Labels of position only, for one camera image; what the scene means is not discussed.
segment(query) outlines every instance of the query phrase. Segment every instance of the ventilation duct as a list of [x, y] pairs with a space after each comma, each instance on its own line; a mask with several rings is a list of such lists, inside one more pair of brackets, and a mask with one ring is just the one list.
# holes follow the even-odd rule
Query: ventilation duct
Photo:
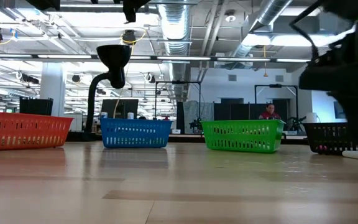
[[[292, 2], [292, 0], [263, 0], [260, 5], [260, 10], [252, 15], [247, 16], [242, 26], [242, 33], [245, 37], [257, 29], [264, 26], [272, 25], [275, 20], [280, 16], [284, 9]], [[253, 45], [246, 45], [242, 41], [236, 49], [230, 54], [230, 57], [245, 57], [254, 47]], [[232, 70], [235, 68], [250, 68], [243, 63], [231, 62], [216, 68], [225, 68]]]
[[[181, 4], [158, 5], [161, 15], [161, 29], [163, 38], [166, 40], [186, 40], [189, 38], [190, 7]], [[189, 53], [189, 44], [184, 42], [165, 42], [165, 50], [170, 56], [184, 56]], [[169, 65], [170, 79], [189, 80], [190, 66], [185, 63], [171, 63]], [[174, 85], [173, 91], [177, 100], [186, 96], [183, 85]]]

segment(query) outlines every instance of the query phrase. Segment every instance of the ceiling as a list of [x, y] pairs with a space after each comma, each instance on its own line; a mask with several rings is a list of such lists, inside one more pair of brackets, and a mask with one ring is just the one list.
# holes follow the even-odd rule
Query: ceiling
[[[101, 4], [112, 4], [112, 1], [99, 0]], [[89, 0], [62, 0], [61, 4], [89, 4]], [[217, 41], [214, 42], [211, 55], [216, 53], [228, 53], [233, 51], [242, 41], [241, 27], [243, 26], [246, 15], [259, 10], [261, 0], [255, 1], [229, 1], [227, 10], [234, 10], [236, 20], [227, 22], [223, 19], [217, 34]], [[286, 16], [295, 16], [305, 6], [309, 6], [314, 0], [294, 0], [287, 11]], [[192, 5], [190, 9], [191, 19], [191, 37], [190, 55], [200, 56], [204, 37], [206, 35], [206, 25], [210, 18], [210, 10], [214, 1], [204, 0], [198, 4]], [[161, 30], [161, 22], [157, 14], [137, 14], [137, 22], [124, 24], [126, 18], [123, 13], [105, 12], [97, 13], [93, 11], [86, 12], [40, 12], [30, 7], [17, 8], [20, 14], [12, 17], [6, 11], [0, 10], [0, 27], [3, 35], [0, 45], [0, 53], [10, 54], [97, 54], [96, 48], [106, 44], [120, 44], [120, 36], [124, 30], [135, 30], [136, 38], [139, 40], [134, 46], [133, 55], [164, 55], [165, 47]], [[293, 58], [309, 59], [309, 47], [284, 47], [268, 45], [265, 49], [254, 47], [251, 52], [254, 57], [275, 57], [275, 58]], [[253, 68], [265, 66], [264, 63], [254, 63]], [[302, 65], [291, 63], [268, 63], [268, 68], [284, 68], [288, 72], [297, 69]], [[91, 79], [107, 68], [99, 62], [64, 62], [67, 77], [67, 96], [86, 96]], [[169, 81], [169, 64], [167, 63], [129, 63], [125, 71], [127, 72], [126, 88], [132, 90], [107, 90], [107, 96], [136, 96], [149, 97], [154, 95], [154, 84], [146, 81], [147, 74], [154, 75], [157, 80]], [[30, 75], [42, 81], [42, 62], [20, 62], [12, 60], [0, 60], [0, 86], [27, 86], [28, 83], [22, 83], [17, 77], [20, 73]], [[74, 83], [71, 78], [73, 75], [81, 76], [79, 83]], [[5, 89], [11, 95], [23, 93], [24, 95], [36, 97], [39, 94], [39, 85], [31, 85], [28, 89]], [[100, 88], [109, 87], [108, 82], [101, 82]], [[172, 96], [169, 85], [166, 85], [167, 91], [162, 91], [161, 97], [166, 98], [169, 108], [167, 112], [161, 114], [174, 113], [176, 107], [174, 100], [169, 100]], [[0, 96], [6, 97], [3, 91]], [[82, 106], [86, 109], [86, 98], [83, 99]], [[77, 106], [67, 104], [67, 108], [72, 110]]]

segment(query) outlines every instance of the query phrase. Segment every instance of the black lamp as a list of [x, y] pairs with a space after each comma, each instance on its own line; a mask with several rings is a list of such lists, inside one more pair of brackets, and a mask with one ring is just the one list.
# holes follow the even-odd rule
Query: black lamp
[[120, 89], [125, 85], [124, 67], [131, 57], [131, 48], [127, 45], [104, 45], [96, 49], [100, 61], [109, 68], [109, 71], [93, 78], [88, 93], [88, 116], [85, 131], [91, 132], [94, 113], [94, 96], [98, 83], [109, 80], [113, 88]]

